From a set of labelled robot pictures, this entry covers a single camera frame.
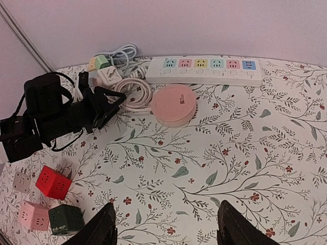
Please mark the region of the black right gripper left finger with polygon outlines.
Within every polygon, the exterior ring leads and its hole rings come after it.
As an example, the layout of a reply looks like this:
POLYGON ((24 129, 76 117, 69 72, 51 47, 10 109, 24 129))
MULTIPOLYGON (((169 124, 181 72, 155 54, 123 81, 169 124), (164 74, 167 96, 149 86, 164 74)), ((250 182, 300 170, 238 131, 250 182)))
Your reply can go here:
POLYGON ((116 213, 112 203, 104 207, 63 245, 116 245, 118 230, 115 226, 116 213))

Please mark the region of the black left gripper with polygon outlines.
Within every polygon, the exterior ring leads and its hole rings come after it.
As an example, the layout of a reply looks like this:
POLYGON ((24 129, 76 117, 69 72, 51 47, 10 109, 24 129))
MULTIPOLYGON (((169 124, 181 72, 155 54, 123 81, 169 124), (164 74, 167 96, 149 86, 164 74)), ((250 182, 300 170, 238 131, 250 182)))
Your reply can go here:
POLYGON ((126 100, 126 95, 121 92, 108 90, 96 86, 94 90, 88 88, 83 100, 88 111, 90 123, 85 127, 87 133, 92 133, 94 128, 102 129, 120 109, 126 100))

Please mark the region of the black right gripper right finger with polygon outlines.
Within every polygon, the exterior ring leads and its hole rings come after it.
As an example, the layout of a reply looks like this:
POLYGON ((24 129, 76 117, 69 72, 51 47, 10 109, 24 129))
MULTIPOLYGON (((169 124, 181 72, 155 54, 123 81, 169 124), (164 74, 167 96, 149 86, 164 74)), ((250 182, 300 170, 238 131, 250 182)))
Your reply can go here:
POLYGON ((278 245, 276 241, 254 227, 227 200, 223 200, 218 209, 217 244, 278 245))

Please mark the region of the white plug block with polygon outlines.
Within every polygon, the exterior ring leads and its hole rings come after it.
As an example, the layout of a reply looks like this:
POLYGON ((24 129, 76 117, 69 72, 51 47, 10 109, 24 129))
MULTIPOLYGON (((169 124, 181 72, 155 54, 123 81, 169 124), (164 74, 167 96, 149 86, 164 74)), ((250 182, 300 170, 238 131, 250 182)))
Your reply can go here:
POLYGON ((96 75, 97 86, 109 89, 122 80, 122 76, 114 66, 99 69, 96 75))

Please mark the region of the dark green cube socket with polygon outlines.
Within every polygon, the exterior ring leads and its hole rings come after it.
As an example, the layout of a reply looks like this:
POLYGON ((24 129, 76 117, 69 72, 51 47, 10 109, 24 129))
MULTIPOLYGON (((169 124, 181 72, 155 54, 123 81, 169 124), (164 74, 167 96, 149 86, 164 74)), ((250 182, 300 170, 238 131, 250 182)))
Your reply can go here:
POLYGON ((50 209, 48 214, 53 235, 75 235, 85 226, 82 211, 76 206, 62 204, 50 209))

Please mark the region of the yellow cube socket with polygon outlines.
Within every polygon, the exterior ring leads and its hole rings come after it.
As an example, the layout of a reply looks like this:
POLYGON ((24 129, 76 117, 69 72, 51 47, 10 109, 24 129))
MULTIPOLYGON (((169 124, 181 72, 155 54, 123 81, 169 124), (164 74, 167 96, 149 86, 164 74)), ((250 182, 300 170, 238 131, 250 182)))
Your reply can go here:
POLYGON ((88 72, 93 72, 93 71, 96 71, 97 70, 97 68, 96 68, 96 60, 97 60, 96 57, 90 58, 89 63, 88 63, 88 66, 87 66, 87 71, 88 72))

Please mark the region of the green beige socket adapter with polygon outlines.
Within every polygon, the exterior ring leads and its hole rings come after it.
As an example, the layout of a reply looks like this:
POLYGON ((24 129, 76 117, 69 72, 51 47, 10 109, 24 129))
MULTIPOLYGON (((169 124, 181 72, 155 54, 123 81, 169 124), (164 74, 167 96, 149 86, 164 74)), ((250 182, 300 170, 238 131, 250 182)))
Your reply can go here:
POLYGON ((95 67, 97 70, 109 67, 110 63, 104 55, 98 55, 95 59, 95 67))

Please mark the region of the red cube socket adapter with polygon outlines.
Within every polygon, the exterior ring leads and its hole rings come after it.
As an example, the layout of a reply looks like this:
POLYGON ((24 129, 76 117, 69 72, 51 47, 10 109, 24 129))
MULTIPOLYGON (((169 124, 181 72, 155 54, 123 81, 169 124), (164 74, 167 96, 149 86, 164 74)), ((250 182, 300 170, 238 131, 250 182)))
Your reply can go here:
POLYGON ((36 187, 48 198, 64 200, 71 183, 71 179, 48 166, 44 166, 36 181, 36 187))

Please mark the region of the light pink cube socket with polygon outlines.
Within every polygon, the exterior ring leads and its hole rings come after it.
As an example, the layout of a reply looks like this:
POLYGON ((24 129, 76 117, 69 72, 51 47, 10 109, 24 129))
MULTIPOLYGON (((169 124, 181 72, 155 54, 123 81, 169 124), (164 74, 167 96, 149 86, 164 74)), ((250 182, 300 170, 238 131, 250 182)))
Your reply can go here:
POLYGON ((41 204, 24 200, 20 206, 18 221, 29 230, 47 231, 49 210, 41 204))

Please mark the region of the pink round cable reel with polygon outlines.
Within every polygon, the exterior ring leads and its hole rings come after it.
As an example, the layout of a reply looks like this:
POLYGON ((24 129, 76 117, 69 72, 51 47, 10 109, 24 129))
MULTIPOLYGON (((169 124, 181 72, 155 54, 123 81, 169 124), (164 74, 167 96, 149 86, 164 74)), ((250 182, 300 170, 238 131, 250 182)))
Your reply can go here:
POLYGON ((174 84, 159 89, 152 98, 151 111, 163 126, 178 128, 195 115, 195 92, 186 85, 174 84))

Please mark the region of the white plug adapter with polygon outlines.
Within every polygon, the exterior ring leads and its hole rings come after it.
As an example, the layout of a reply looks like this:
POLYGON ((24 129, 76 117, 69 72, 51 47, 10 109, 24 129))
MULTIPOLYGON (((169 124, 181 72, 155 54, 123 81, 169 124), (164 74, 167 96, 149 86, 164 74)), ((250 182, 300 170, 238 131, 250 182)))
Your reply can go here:
POLYGON ((13 189, 21 193, 28 193, 30 190, 32 178, 27 174, 27 170, 17 171, 14 174, 13 189))

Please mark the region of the white colourful power strip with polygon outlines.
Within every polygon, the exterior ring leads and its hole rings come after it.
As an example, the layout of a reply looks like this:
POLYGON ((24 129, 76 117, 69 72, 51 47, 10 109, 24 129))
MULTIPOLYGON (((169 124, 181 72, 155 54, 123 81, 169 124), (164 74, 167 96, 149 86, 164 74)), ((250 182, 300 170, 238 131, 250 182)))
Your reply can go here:
POLYGON ((154 57, 146 72, 150 84, 203 84, 260 87, 256 58, 207 55, 154 57))

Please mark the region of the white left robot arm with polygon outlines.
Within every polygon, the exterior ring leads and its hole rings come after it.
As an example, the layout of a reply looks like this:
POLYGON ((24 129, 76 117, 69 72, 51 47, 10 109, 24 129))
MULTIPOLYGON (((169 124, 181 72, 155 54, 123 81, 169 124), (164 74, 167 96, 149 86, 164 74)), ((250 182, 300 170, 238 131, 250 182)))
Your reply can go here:
POLYGON ((61 78, 71 78, 60 72, 50 72, 28 80, 16 111, 1 120, 1 163, 26 159, 46 145, 54 152, 56 139, 68 133, 84 132, 103 128, 119 111, 126 95, 88 85, 88 73, 81 72, 83 98, 73 101, 69 90, 61 85, 61 78))

